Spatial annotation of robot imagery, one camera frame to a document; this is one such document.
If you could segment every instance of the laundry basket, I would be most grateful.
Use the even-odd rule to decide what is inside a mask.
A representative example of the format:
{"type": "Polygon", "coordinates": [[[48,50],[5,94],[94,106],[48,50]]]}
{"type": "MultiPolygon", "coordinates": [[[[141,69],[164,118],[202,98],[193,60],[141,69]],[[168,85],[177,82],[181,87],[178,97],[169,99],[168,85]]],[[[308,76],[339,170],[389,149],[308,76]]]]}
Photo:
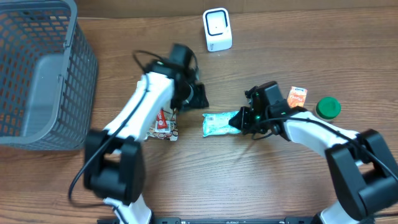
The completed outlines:
{"type": "Polygon", "coordinates": [[[82,147],[98,64],[76,19],[73,0],[0,0],[0,144],[82,147]]]}

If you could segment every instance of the turquoise package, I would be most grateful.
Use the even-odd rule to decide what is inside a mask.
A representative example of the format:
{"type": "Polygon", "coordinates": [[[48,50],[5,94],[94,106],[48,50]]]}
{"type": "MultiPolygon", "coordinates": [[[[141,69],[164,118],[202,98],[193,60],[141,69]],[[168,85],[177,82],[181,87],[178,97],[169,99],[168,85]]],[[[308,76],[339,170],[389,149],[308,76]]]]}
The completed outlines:
{"type": "Polygon", "coordinates": [[[223,134],[239,134],[241,131],[230,126],[229,120],[233,118],[239,111],[203,114],[203,137],[223,134]]]}

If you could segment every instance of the green circular object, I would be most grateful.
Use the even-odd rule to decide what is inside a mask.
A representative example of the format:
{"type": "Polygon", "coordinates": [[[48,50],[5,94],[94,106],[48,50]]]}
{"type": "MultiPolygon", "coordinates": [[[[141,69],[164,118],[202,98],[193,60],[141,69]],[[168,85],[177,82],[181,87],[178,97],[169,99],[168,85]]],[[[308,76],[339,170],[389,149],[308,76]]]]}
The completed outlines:
{"type": "Polygon", "coordinates": [[[340,102],[334,97],[325,97],[317,104],[317,114],[323,119],[333,119],[340,114],[340,102]]]}

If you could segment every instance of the orange and white packet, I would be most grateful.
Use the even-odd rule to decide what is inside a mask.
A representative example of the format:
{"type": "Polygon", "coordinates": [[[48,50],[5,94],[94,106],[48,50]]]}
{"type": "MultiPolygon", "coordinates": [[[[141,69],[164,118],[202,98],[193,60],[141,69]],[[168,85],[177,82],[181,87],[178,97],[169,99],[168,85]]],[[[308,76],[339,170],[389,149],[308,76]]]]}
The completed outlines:
{"type": "Polygon", "coordinates": [[[289,104],[291,108],[296,106],[304,107],[306,97],[307,97],[306,89],[292,86],[289,95],[287,97],[287,104],[289,104]]]}

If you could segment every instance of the tabletop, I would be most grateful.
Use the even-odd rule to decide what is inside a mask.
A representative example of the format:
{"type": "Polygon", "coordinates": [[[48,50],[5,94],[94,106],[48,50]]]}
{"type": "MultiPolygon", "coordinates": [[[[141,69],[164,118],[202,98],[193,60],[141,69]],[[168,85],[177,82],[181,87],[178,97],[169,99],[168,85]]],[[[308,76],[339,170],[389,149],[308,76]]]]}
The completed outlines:
{"type": "MultiPolygon", "coordinates": [[[[136,89],[132,50],[167,56],[173,43],[197,55],[210,107],[179,114],[175,142],[143,144],[144,199],[155,215],[180,218],[313,216],[335,192],[326,161],[280,136],[203,137],[203,113],[246,106],[244,90],[277,81],[308,90],[312,110],[334,96],[335,125],[379,131],[398,159],[398,7],[230,15],[233,46],[209,53],[201,16],[79,20],[99,63],[92,128],[102,129],[136,89]]],[[[73,208],[67,200],[83,151],[0,149],[0,223],[95,223],[111,209],[73,208]]],[[[79,181],[73,196],[99,202],[79,181]]],[[[394,206],[383,212],[398,212],[394,206]]],[[[398,218],[381,218],[395,223],[398,218]]]]}

